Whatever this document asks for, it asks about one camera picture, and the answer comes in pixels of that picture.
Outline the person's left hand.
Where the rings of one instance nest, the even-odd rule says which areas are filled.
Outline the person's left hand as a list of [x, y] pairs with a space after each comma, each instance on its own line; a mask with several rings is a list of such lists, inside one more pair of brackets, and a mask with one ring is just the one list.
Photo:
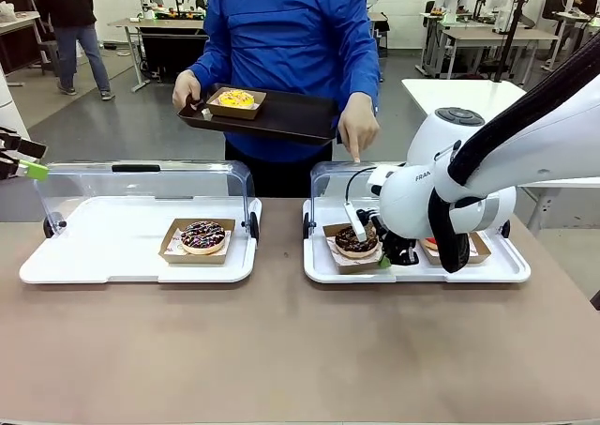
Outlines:
[[373, 143], [380, 130], [371, 97], [362, 92], [352, 93], [340, 115], [337, 128], [352, 160], [359, 162], [361, 153]]

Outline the person's right hand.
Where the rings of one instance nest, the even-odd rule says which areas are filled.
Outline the person's right hand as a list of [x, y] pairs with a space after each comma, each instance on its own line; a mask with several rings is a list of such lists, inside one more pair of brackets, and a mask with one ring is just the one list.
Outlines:
[[202, 79], [205, 76], [203, 68], [186, 69], [176, 78], [172, 91], [172, 105], [179, 112], [189, 103], [198, 103], [202, 97]]

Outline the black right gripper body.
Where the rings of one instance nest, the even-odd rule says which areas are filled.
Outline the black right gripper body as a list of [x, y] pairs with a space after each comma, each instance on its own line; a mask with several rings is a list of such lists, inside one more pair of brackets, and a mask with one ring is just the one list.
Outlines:
[[415, 266], [419, 263], [415, 239], [407, 239], [391, 231], [378, 233], [378, 238], [382, 244], [382, 255], [389, 258], [391, 266]]

